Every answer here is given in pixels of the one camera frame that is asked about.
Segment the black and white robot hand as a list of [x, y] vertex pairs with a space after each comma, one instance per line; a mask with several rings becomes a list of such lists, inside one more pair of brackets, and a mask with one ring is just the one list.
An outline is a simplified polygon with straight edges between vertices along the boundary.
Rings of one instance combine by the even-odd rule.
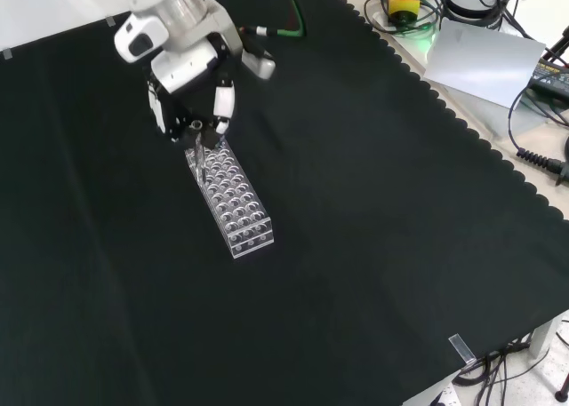
[[[197, 139], [202, 147], [214, 149], [228, 131], [236, 107], [236, 87], [219, 67], [236, 58], [259, 79], [272, 77], [273, 56], [237, 31], [227, 10], [216, 0], [204, 0], [207, 13], [190, 30], [194, 40], [183, 52], [160, 52], [150, 64], [148, 100], [159, 131], [178, 142]], [[197, 92], [214, 78], [212, 113], [201, 115], [186, 106], [184, 92]]]

